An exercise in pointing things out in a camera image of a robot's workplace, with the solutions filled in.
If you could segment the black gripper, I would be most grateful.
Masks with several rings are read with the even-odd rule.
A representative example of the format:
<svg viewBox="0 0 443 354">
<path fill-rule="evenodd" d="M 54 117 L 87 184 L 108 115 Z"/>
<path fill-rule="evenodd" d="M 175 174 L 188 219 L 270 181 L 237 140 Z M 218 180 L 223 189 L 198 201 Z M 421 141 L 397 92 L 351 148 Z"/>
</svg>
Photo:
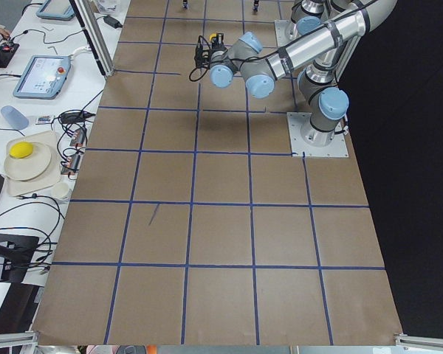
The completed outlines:
<svg viewBox="0 0 443 354">
<path fill-rule="evenodd" d="M 225 52 L 225 46 L 217 45 L 203 49 L 202 44 L 197 44 L 194 55 L 195 69 L 209 69 L 211 59 L 217 52 Z"/>
</svg>

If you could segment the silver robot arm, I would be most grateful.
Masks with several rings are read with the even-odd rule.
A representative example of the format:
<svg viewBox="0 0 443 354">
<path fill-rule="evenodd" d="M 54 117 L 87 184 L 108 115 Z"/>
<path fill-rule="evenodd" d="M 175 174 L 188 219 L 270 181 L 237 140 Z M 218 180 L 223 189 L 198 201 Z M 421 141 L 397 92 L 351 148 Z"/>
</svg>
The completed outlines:
<svg viewBox="0 0 443 354">
<path fill-rule="evenodd" d="M 361 37 L 375 30 L 392 13 L 395 1 L 295 1 L 286 29 L 287 43 L 262 55 L 263 46 L 252 32 L 231 47 L 223 34 L 199 37 L 194 54 L 196 69 L 210 75 L 213 85 L 227 88 L 239 73 L 255 98 L 272 93 L 275 82 L 309 63 L 319 83 L 329 83 L 337 64 Z"/>
<path fill-rule="evenodd" d="M 322 56 L 310 63 L 297 82 L 298 88 L 312 110 L 310 118 L 302 125 L 303 140 L 314 147 L 324 148 L 336 135 L 339 121 L 345 117 L 349 98 L 336 87 L 336 68 L 339 60 Z"/>
</svg>

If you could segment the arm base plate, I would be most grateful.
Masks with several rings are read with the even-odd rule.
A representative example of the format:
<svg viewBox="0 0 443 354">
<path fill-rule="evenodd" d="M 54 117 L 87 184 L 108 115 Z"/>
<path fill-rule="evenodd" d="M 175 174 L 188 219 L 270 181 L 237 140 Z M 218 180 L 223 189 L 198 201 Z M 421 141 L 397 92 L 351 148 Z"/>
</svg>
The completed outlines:
<svg viewBox="0 0 443 354">
<path fill-rule="evenodd" d="M 348 158 L 345 134 L 340 121 L 333 131 L 320 132 L 311 125 L 311 113 L 288 112 L 291 154 L 294 157 Z"/>
<path fill-rule="evenodd" d="M 275 20 L 274 26 L 277 47 L 286 46 L 299 37 L 297 25 L 290 20 Z"/>
</svg>

